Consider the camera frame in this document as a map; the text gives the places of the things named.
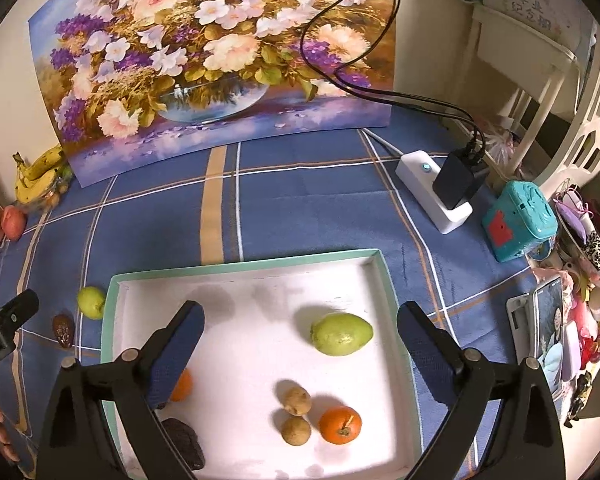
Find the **human hand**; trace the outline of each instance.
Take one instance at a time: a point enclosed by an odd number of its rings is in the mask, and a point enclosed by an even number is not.
[[[9,438],[9,434],[7,433],[7,429],[4,427],[4,413],[0,409],[0,453],[3,457],[8,460],[12,460],[13,462],[19,462],[20,458],[18,457],[15,449],[11,445],[11,439]]]

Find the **black cable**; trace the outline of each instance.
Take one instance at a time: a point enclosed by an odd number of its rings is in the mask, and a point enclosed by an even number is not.
[[[440,101],[437,99],[432,99],[432,98],[427,98],[424,96],[419,96],[419,95],[414,95],[414,94],[406,94],[406,93],[401,93],[401,92],[395,92],[395,91],[389,91],[389,90],[382,90],[382,89],[375,89],[375,88],[365,88],[365,87],[361,87],[358,85],[355,85],[353,83],[347,82],[346,80],[344,80],[343,78],[341,78],[341,76],[339,75],[339,72],[341,70],[343,70],[344,68],[347,68],[349,66],[351,66],[352,64],[358,62],[359,60],[363,59],[364,57],[368,56],[369,53],[371,53],[371,51],[373,49],[375,49],[376,46],[378,46],[378,44],[380,43],[380,41],[382,41],[382,39],[384,38],[384,36],[387,34],[387,32],[389,31],[389,28],[392,26],[392,24],[394,23],[396,17],[397,17],[397,13],[398,10],[400,8],[400,3],[402,0],[395,0],[394,1],[394,8],[392,9],[391,15],[389,16],[389,19],[384,27],[384,29],[382,30],[382,32],[380,33],[380,35],[378,36],[378,38],[371,44],[371,46],[365,51],[363,52],[360,56],[358,56],[355,59],[350,60],[349,62],[343,63],[342,65],[340,65],[339,67],[337,67],[336,70],[334,70],[334,76],[335,78],[329,76],[327,73],[325,73],[322,69],[320,69],[320,67],[315,66],[314,64],[311,63],[311,61],[309,61],[309,59],[307,58],[305,52],[304,52],[304,42],[306,40],[306,35],[309,31],[309,29],[315,25],[315,23],[320,20],[321,17],[323,17],[325,14],[327,14],[328,12],[330,12],[330,10],[333,10],[335,7],[337,7],[339,4],[341,4],[344,0],[337,0],[336,2],[332,3],[331,5],[327,6],[325,9],[321,10],[318,14],[316,14],[310,21],[309,23],[307,23],[306,27],[302,30],[302,34],[300,36],[300,45],[299,45],[299,50],[300,50],[300,55],[302,56],[302,59],[304,60],[304,62],[307,64],[307,66],[309,68],[311,68],[312,70],[314,70],[314,72],[318,73],[320,76],[322,76],[323,78],[325,78],[328,82],[332,83],[334,86],[336,86],[337,88],[364,100],[367,101],[371,101],[371,102],[376,102],[376,103],[381,103],[381,104],[389,104],[389,105],[395,105],[401,108],[406,108],[409,110],[416,110],[418,112],[422,112],[422,113],[426,113],[429,115],[433,115],[436,117],[442,117],[442,118],[450,118],[450,119],[454,119],[454,120],[458,120],[461,121],[463,123],[469,124],[470,126],[473,127],[474,130],[474,134],[473,134],[473,138],[472,140],[467,144],[466,148],[465,148],[465,154],[468,156],[474,149],[475,149],[475,145],[477,143],[477,136],[480,136],[480,140],[482,141],[482,145],[480,147],[480,150],[478,150],[478,152],[475,154],[475,156],[473,156],[470,161],[472,164],[477,164],[479,163],[485,153],[486,150],[486,142],[484,139],[484,134],[481,131],[481,129],[478,127],[478,125],[475,123],[474,119],[472,118],[471,114],[467,111],[465,111],[463,108],[458,107],[454,104],[451,103],[447,103],[445,101]],[[429,110],[428,108],[424,108],[421,107],[419,105],[415,105],[415,104],[408,104],[408,103],[401,103],[395,100],[390,100],[390,99],[384,99],[384,98],[379,98],[379,97],[372,97],[369,95],[364,95],[361,94],[360,92],[367,92],[367,93],[373,93],[373,94],[380,94],[380,95],[386,95],[386,96],[392,96],[392,97],[397,97],[397,98],[404,98],[404,99],[410,99],[410,100],[414,100],[414,101],[420,101],[420,102],[425,102],[425,103],[430,103],[430,104],[435,104],[438,106],[443,106],[446,108],[451,108],[453,110],[456,110],[458,112],[460,112],[461,114],[464,114],[466,117],[462,117],[462,116],[458,116],[455,114],[450,114],[450,113],[446,113],[446,112],[437,112],[434,110]]]

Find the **blue gripper pad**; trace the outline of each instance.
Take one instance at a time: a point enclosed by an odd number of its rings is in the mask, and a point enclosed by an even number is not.
[[[423,323],[430,325],[429,331],[438,329],[413,301],[400,306],[396,323],[398,334],[422,374],[431,395],[437,402],[450,408],[458,400],[454,389],[455,372],[436,346],[434,339],[427,333]]]
[[[179,325],[173,327],[172,323],[178,322],[183,314]],[[154,360],[149,373],[146,402],[152,410],[169,400],[182,371],[187,367],[205,329],[205,311],[195,301],[187,301],[173,317],[167,330],[170,328],[174,328],[173,335]]]

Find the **white tray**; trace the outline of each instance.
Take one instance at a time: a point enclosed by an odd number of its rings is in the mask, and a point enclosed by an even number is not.
[[[395,329],[397,300],[379,250],[260,262],[135,272],[113,277],[102,330],[102,361],[140,348],[185,300],[205,309],[202,339],[188,368],[189,399],[160,418],[189,424],[206,458],[200,480],[395,480],[421,455],[420,417],[411,362]],[[329,357],[308,341],[329,311],[357,314],[374,338],[346,357]],[[279,396],[293,382],[314,398],[314,430],[302,447],[278,431]],[[143,478],[120,419],[107,418],[128,473]],[[330,406],[362,417],[360,436],[344,446],[324,441],[315,425]]]

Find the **potato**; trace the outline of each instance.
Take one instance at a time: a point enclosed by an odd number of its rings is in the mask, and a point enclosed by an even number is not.
[[[280,433],[287,444],[302,446],[311,436],[311,426],[301,416],[292,416],[282,425]]]
[[[285,394],[282,405],[291,415],[306,415],[311,409],[311,396],[304,388],[294,386]]]

